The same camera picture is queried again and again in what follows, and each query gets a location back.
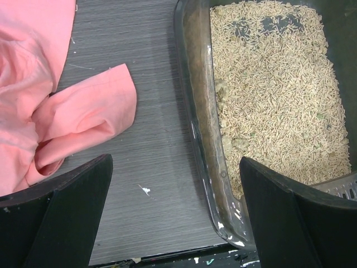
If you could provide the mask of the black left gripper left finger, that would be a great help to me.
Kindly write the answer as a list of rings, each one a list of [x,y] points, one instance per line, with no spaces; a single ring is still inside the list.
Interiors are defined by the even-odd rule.
[[[88,267],[112,179],[100,155],[1,197],[1,267]]]

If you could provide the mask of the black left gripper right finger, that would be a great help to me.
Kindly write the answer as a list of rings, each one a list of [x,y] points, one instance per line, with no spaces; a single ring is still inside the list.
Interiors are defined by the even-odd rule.
[[[261,267],[356,267],[356,201],[248,157],[239,168]]]

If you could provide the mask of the grey plastic litter box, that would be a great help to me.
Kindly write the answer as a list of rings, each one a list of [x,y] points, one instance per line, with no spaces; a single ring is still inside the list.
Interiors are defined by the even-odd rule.
[[[215,232],[227,243],[256,249],[244,199],[231,190],[219,129],[210,9],[223,1],[178,1],[173,16],[177,61],[200,180]],[[321,16],[340,83],[352,166],[356,165],[356,2],[304,1]]]

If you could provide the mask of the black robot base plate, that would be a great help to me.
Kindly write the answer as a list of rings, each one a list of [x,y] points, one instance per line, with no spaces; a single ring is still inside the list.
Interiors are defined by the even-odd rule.
[[[130,260],[93,265],[93,267],[261,267],[255,250],[238,249],[229,244],[196,248]]]

